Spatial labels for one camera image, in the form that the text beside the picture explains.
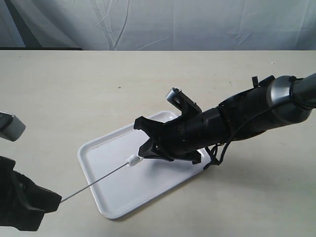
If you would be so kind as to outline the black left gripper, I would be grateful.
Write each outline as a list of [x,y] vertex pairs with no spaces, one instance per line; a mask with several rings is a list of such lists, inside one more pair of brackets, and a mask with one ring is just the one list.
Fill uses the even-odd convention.
[[45,213],[57,211],[61,196],[14,171],[16,162],[0,158],[0,225],[35,232]]

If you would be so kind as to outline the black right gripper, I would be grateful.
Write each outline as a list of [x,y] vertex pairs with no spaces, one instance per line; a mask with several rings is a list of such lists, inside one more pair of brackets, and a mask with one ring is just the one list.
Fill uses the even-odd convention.
[[192,164],[201,162],[199,149],[224,143],[231,134],[217,108],[191,118],[179,116],[165,123],[139,117],[134,129],[144,131],[149,137],[140,146],[138,156],[169,162],[184,160]]

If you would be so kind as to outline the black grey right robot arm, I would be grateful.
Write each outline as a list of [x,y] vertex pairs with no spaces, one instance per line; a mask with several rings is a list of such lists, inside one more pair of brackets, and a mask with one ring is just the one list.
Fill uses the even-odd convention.
[[142,130],[148,140],[139,156],[167,161],[201,161],[200,149],[210,157],[210,165],[220,165],[224,151],[233,141],[246,140],[268,130],[304,122],[316,107],[316,77],[269,76],[252,78],[251,89],[235,94],[217,107],[202,111],[181,90],[167,94],[169,103],[181,115],[168,122],[139,117],[134,129]]

